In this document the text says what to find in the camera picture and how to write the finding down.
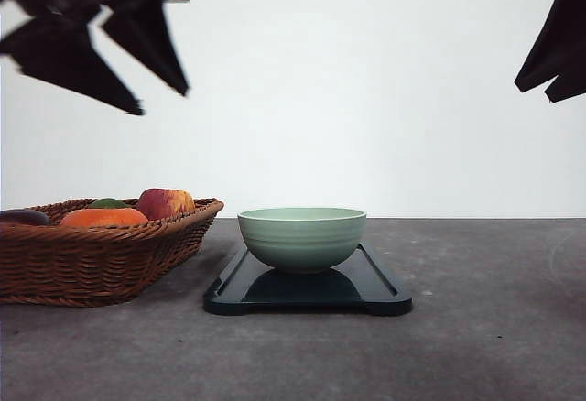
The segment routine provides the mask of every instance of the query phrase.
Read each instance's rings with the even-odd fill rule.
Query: gray table
[[[586,220],[369,220],[414,310],[203,311],[242,243],[201,251],[136,300],[4,305],[2,401],[586,399]]]

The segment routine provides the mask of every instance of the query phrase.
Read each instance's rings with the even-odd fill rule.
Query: green fruit
[[[88,206],[89,209],[123,209],[125,207],[130,206],[125,202],[114,198],[102,198],[94,201]]]

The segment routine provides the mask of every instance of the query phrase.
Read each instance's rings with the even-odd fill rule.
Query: woven basket rim
[[[85,198],[79,200],[67,200],[47,204],[43,206],[32,206],[27,209],[42,210],[47,208],[58,208],[72,204],[81,204],[92,202],[95,199]],[[126,199],[123,202],[133,203],[137,199]],[[205,204],[198,205],[198,202],[206,201]],[[100,227],[71,227],[67,225],[38,225],[31,226],[17,223],[0,224],[0,241],[4,238],[10,240],[31,240],[36,241],[54,241],[66,239],[68,241],[104,241],[113,239],[148,239],[154,236],[161,236],[168,233],[176,232],[187,225],[195,222],[205,221],[215,216],[223,209],[223,202],[215,199],[194,199],[197,208],[194,211],[183,212],[168,218],[152,220],[142,224],[126,226],[100,226]]]

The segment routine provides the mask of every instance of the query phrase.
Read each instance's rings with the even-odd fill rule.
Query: bowl rim
[[[316,209],[323,209],[329,211],[347,211],[350,212],[349,216],[342,216],[338,218],[291,218],[291,219],[283,219],[283,218],[262,218],[257,216],[247,216],[247,213],[252,213],[256,211],[285,211],[285,210],[316,210]],[[254,220],[254,221],[272,221],[272,222],[321,222],[321,221],[342,221],[342,220],[355,220],[357,218],[365,218],[366,212],[365,211],[358,211],[356,209],[348,209],[344,207],[269,207],[264,209],[253,209],[251,211],[241,211],[238,213],[238,218],[244,218],[246,220]]]

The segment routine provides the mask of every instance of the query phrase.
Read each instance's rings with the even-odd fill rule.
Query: wicker basket
[[[93,199],[32,207],[59,223]],[[136,199],[125,200],[135,205]],[[99,307],[135,298],[194,255],[215,215],[216,199],[196,210],[128,227],[0,226],[0,303]]]

